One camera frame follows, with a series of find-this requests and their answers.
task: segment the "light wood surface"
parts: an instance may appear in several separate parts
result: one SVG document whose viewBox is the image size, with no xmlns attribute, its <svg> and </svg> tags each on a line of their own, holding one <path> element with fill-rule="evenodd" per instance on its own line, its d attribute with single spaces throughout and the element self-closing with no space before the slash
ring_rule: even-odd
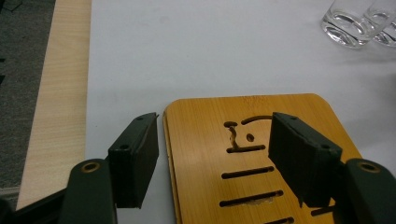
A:
<svg viewBox="0 0 396 224">
<path fill-rule="evenodd" d="M 282 112 L 299 117 L 334 141 L 344 151 L 342 161 L 361 155 L 331 107 L 315 94 L 245 96 L 178 100 L 164 113 L 163 124 L 178 223 L 333 223 L 332 213 L 311 216 L 268 159 L 270 119 L 243 125 L 242 120 Z M 225 122 L 236 122 L 235 141 L 240 147 L 265 149 L 227 153 L 232 132 Z M 222 174 L 264 167 L 264 174 L 223 179 Z M 255 202 L 223 203 L 268 192 L 283 195 Z"/>
<path fill-rule="evenodd" d="M 91 0 L 57 0 L 17 208 L 64 189 L 84 160 Z"/>
</svg>

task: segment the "clear drinking glass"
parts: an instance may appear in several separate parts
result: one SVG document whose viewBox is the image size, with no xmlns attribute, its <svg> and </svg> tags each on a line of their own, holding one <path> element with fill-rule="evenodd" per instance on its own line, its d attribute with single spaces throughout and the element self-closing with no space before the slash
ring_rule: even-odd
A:
<svg viewBox="0 0 396 224">
<path fill-rule="evenodd" d="M 358 49 L 394 21 L 396 0 L 334 0 L 321 27 L 335 42 Z"/>
<path fill-rule="evenodd" d="M 396 48 L 396 20 L 385 27 L 378 35 L 374 37 L 374 41 Z"/>
</svg>

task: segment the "wooden board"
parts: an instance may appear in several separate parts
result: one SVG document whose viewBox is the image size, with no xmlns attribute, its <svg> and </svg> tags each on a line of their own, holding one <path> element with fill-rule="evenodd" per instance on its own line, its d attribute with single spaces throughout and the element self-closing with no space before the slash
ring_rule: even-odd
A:
<svg viewBox="0 0 396 224">
<path fill-rule="evenodd" d="M 315 94 L 184 99 L 170 104 L 163 126 L 172 177 L 177 223 L 333 223 L 332 213 L 311 216 L 317 208 L 299 206 L 289 186 L 268 159 L 274 111 L 299 117 L 344 151 L 342 161 L 361 155 L 331 107 Z M 228 153 L 233 137 L 225 122 L 236 122 L 234 141 L 260 150 Z M 257 175 L 224 174 L 267 168 Z M 272 193 L 249 203 L 234 199 Z"/>
</svg>

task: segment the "white surface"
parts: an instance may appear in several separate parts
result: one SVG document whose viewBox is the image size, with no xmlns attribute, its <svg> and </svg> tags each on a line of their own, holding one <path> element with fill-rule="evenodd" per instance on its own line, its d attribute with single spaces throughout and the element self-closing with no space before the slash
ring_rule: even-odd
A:
<svg viewBox="0 0 396 224">
<path fill-rule="evenodd" d="M 313 92 L 329 102 L 361 155 L 396 174 L 396 49 L 333 43 L 320 29 L 331 0 L 93 0 L 88 158 L 129 122 L 180 98 Z M 143 208 L 120 223 L 174 223 L 160 158 Z"/>
</svg>

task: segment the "floor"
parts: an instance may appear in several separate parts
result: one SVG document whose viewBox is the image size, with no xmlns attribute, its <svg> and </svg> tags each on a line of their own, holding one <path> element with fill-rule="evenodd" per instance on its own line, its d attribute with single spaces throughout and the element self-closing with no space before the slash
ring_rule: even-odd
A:
<svg viewBox="0 0 396 224">
<path fill-rule="evenodd" d="M 54 5 L 55 0 L 6 0 L 0 13 L 0 189 L 3 191 L 21 184 Z M 6 199 L 15 209 L 18 193 Z"/>
</svg>

